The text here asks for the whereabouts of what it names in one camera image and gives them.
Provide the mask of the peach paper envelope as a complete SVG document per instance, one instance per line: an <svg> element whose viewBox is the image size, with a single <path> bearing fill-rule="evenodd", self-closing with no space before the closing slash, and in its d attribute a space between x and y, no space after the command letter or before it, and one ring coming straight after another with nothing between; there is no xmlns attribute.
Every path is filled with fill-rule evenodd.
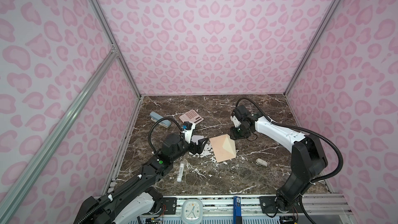
<svg viewBox="0 0 398 224"><path fill-rule="evenodd" d="M235 141L228 134L210 139L217 163L236 158Z"/></svg>

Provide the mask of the white analog clock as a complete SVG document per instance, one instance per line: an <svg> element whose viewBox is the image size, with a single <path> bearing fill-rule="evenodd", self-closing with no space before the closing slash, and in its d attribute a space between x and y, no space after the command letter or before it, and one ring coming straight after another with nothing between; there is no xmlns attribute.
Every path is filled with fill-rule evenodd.
<svg viewBox="0 0 398 224"><path fill-rule="evenodd" d="M181 208L181 219L184 224L201 224L203 220L202 201L187 199Z"/></svg>

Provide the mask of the pink calculator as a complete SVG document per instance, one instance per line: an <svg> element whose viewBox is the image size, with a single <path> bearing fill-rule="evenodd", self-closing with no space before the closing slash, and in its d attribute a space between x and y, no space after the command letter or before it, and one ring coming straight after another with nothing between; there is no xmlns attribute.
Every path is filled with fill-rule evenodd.
<svg viewBox="0 0 398 224"><path fill-rule="evenodd" d="M199 124L204 120L204 118L201 117L195 110L189 110L188 112L182 114L179 119L182 122L188 121L194 124Z"/></svg>

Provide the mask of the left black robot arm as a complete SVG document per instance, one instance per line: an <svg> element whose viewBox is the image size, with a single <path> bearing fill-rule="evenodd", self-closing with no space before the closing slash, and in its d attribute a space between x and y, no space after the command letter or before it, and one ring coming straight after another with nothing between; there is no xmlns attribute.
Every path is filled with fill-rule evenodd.
<svg viewBox="0 0 398 224"><path fill-rule="evenodd" d="M195 123L186 121L177 125L179 132L166 136L160 149L145 162L138 174L117 189L95 199L89 197L81 205L76 224L127 224L146 213L162 215L163 196L153 188L174 167L174 162L186 153L200 155L208 137L192 141Z"/></svg>

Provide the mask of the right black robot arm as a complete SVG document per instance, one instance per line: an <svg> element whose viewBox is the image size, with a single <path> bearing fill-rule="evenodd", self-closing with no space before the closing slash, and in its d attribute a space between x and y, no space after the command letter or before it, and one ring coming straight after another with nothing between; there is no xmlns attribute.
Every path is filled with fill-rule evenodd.
<svg viewBox="0 0 398 224"><path fill-rule="evenodd" d="M236 103L231 113L233 140L248 140L252 135L262 134L279 143L291 153L291 174L277 190L271 208L277 212L288 212L302 200L303 195L318 181L336 176L343 168L344 158L339 148L325 136L312 130L274 121L253 100L249 102L257 109L250 112L244 105ZM336 168L326 174L321 172L328 166L322 142L329 145L337 155Z"/></svg>

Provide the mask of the small beige eraser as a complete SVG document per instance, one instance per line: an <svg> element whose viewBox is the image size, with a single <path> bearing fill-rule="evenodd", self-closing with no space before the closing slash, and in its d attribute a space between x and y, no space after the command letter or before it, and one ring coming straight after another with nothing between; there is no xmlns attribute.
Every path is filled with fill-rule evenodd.
<svg viewBox="0 0 398 224"><path fill-rule="evenodd" d="M262 167L267 167L268 166L268 163L265 160L262 160L260 158L256 160L256 164L259 165L259 166L262 166Z"/></svg>

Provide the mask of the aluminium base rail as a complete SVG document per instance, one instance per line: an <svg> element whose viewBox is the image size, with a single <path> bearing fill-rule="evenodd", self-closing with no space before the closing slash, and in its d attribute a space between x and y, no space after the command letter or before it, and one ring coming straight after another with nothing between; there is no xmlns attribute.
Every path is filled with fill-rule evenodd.
<svg viewBox="0 0 398 224"><path fill-rule="evenodd" d="M238 195L244 224L355 224L356 220L341 194L309 194L288 212L271 208L274 195ZM201 224L232 224L233 195L163 196L162 215L146 213L128 224L183 224L181 208L187 199L203 203Z"/></svg>

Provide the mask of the white glue stick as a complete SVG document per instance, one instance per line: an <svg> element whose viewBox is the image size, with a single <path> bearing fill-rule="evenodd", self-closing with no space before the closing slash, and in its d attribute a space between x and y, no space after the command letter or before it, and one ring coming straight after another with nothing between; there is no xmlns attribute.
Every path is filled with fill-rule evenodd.
<svg viewBox="0 0 398 224"><path fill-rule="evenodd" d="M182 177L183 177L183 172L184 172L184 166L185 163L182 162L179 166L179 171L178 171L178 176L177 176L177 182L181 183L182 182Z"/></svg>

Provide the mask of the green bordered floral letter card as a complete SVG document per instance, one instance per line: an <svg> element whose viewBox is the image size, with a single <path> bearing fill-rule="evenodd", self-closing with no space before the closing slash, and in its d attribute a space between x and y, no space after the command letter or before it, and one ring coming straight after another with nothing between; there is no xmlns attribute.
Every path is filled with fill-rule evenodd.
<svg viewBox="0 0 398 224"><path fill-rule="evenodd" d="M193 142L196 143L198 140L200 140L200 139L202 139L202 138L204 138L204 136L201 136L201 135L194 135L194 136L192 136L191 143L193 143Z"/></svg>

